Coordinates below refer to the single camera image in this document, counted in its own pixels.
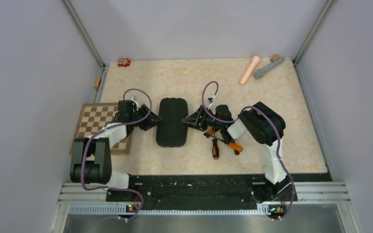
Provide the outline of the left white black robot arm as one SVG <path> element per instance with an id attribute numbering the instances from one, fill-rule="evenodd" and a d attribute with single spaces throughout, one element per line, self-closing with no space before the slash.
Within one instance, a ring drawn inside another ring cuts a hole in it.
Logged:
<path id="1" fill-rule="evenodd" d="M 84 123 L 85 132 L 78 133 L 71 152 L 70 180 L 73 183 L 98 183 L 102 187 L 118 188 L 124 200 L 136 196 L 136 187 L 129 183 L 129 175 L 113 172 L 112 148 L 130 136 L 134 128 L 147 131 L 163 118 L 135 100 L 121 100 L 106 115 L 92 110 Z"/>

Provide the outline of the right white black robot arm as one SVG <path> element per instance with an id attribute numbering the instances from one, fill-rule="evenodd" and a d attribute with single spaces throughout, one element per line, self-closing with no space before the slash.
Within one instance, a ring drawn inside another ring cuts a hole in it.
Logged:
<path id="1" fill-rule="evenodd" d="M 227 105 L 217 106 L 214 113 L 200 106 L 182 122 L 188 127 L 202 131 L 207 138 L 212 138 L 214 159 L 219 158 L 218 141 L 225 143 L 239 155 L 243 148 L 235 141 L 245 133 L 250 133 L 253 139 L 263 146 L 266 166 L 264 185 L 257 185 L 251 190 L 253 200 L 282 203 L 295 200 L 293 178 L 285 168 L 280 155 L 286 123 L 264 103 L 258 102 L 246 108 L 238 115 L 237 120 L 233 120 Z"/>

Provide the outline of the black plastic tool case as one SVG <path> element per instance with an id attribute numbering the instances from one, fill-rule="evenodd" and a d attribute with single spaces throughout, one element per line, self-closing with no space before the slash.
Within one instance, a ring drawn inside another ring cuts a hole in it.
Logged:
<path id="1" fill-rule="evenodd" d="M 182 147 L 187 140 L 188 126 L 183 122 L 188 115 L 188 104 L 183 98 L 163 98 L 159 104 L 156 142 L 164 148 Z"/>

